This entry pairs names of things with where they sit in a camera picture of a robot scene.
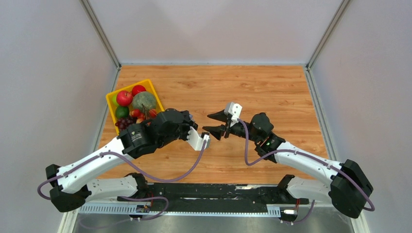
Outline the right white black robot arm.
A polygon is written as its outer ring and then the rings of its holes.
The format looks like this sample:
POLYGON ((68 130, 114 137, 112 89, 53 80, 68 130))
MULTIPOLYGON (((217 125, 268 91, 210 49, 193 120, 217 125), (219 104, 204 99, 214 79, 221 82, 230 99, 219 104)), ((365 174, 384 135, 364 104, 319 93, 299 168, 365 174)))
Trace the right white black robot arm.
POLYGON ((329 160, 298 148, 277 136, 265 113, 255 114, 250 122, 240 119, 239 110, 221 110, 208 118, 223 122, 204 126, 217 140, 230 135, 245 139, 244 161, 247 166, 268 160, 290 166, 312 177, 311 180, 286 175, 279 182, 278 198, 282 202, 310 199, 331 203, 340 213, 358 218, 363 210, 373 212, 370 199, 373 186, 355 161, 329 160))

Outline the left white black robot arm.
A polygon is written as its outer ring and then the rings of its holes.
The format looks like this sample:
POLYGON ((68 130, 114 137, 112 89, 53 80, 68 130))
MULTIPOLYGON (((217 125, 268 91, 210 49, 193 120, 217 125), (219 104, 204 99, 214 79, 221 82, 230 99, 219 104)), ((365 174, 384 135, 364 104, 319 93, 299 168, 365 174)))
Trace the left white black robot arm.
POLYGON ((154 153, 176 140, 183 140, 203 153, 210 143, 208 133, 199 134, 188 111, 167 109, 152 119, 134 123, 99 150, 67 166, 52 164, 46 168, 51 184, 49 199, 61 213, 69 212, 92 200, 143 201, 149 198, 146 178, 154 180, 132 161, 154 153), (117 179, 100 179, 106 171, 128 163, 137 170, 117 179))

